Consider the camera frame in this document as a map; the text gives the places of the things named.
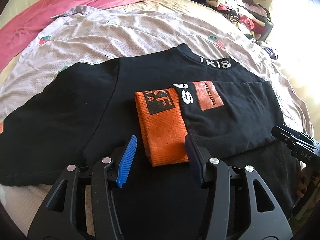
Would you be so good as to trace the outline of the black sweatshirt orange cuffs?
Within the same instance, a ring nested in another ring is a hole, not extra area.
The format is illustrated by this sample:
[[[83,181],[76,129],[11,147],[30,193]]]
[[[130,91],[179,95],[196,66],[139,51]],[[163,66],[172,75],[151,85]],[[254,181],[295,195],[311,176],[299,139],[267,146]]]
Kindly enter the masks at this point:
[[[199,216],[207,191],[193,180],[187,133],[228,165],[254,166],[285,215],[296,201],[298,161],[272,137],[284,121],[268,81],[230,57],[210,60],[180,44],[101,64],[76,63],[9,114],[1,184],[52,184],[69,164],[93,165],[138,138],[120,212]]]

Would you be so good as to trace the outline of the pink blanket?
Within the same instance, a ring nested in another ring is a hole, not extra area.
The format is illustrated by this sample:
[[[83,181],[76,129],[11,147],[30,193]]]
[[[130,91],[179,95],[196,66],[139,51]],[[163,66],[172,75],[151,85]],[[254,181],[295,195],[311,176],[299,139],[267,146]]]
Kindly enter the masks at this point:
[[[1,28],[1,70],[51,24],[55,16],[73,7],[110,9],[140,1],[144,0],[39,0]]]

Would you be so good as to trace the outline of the lilac strawberry print bedsheet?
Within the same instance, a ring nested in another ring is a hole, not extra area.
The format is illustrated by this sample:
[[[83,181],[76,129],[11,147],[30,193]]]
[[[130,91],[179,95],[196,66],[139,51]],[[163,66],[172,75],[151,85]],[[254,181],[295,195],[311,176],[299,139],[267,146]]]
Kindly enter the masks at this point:
[[[76,62],[98,64],[182,43],[210,59],[231,56],[270,81],[285,122],[313,134],[306,104],[286,77],[282,62],[270,59],[216,12],[194,3],[156,1],[108,10],[79,6],[58,16],[1,72],[1,118],[42,92],[59,71]]]

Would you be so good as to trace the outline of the pile of folded clothes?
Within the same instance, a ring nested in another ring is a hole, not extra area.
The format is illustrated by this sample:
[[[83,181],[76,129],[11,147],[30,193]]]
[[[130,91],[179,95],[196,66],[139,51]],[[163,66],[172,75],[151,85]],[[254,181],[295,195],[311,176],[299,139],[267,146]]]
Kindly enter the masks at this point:
[[[220,13],[249,39],[266,41],[273,29],[269,10],[253,0],[205,0],[205,5]]]

